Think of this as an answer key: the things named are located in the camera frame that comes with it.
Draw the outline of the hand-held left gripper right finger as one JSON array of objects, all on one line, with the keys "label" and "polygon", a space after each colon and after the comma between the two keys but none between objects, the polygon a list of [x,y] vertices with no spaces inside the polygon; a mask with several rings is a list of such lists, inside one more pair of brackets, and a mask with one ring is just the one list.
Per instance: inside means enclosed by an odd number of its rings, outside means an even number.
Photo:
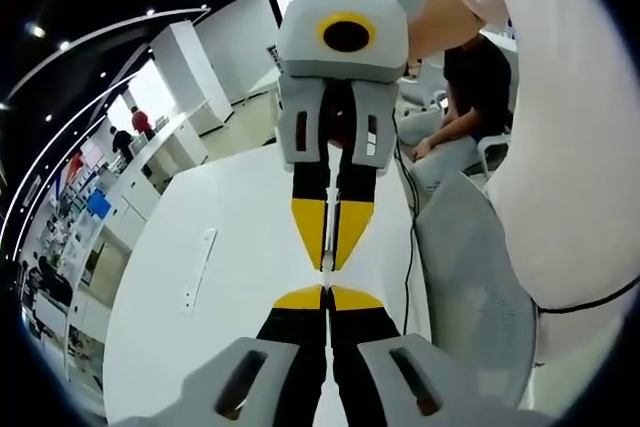
[{"label": "hand-held left gripper right finger", "polygon": [[333,371],[349,426],[549,426],[480,394],[474,375],[418,334],[401,335],[375,297],[331,288]]}]

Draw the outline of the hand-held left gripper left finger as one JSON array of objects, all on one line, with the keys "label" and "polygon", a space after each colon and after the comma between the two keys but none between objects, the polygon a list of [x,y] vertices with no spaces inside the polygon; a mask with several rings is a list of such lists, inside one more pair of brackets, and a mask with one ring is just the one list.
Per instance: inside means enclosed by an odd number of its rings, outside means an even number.
[{"label": "hand-held left gripper left finger", "polygon": [[240,337],[182,383],[152,416],[119,426],[311,426],[326,379],[325,290],[276,301],[256,337]]}]

